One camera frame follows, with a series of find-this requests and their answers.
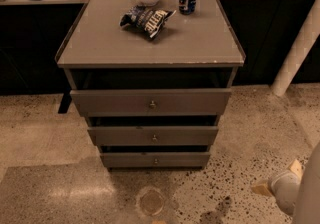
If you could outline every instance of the speckled floor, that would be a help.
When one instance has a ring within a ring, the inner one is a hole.
[[[233,87],[203,170],[108,172],[62,95],[0,97],[0,223],[290,223],[250,185],[306,163],[320,138],[320,85]],[[148,216],[140,202],[142,195]]]

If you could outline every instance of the dark stain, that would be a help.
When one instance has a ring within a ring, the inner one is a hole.
[[[227,216],[231,202],[231,198],[227,196],[218,203],[214,211],[202,213],[200,216],[200,224],[223,224],[221,218]]]

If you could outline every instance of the black wall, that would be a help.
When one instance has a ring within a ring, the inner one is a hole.
[[[69,89],[54,56],[82,4],[0,7],[0,94]]]
[[[314,0],[223,0],[246,53],[234,84],[271,84]],[[82,4],[0,6],[0,95],[69,90],[54,57]],[[317,40],[293,82],[320,82]]]
[[[274,81],[313,2],[314,0],[221,1],[247,56],[244,67],[238,70],[234,84],[271,84]],[[320,66],[320,44],[316,43],[315,46],[294,82],[320,82],[319,73],[312,71],[317,71]]]

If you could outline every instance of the chip bag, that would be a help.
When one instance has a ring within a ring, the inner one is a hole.
[[[120,26],[131,24],[146,31],[150,38],[155,38],[165,22],[175,14],[176,11],[153,10],[146,6],[134,6],[127,12],[120,21]]]

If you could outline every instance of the chest of drawers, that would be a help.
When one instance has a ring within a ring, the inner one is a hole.
[[[244,54],[216,0],[177,12],[153,41],[119,27],[134,4],[90,0],[58,61],[72,99],[106,167],[204,167]]]

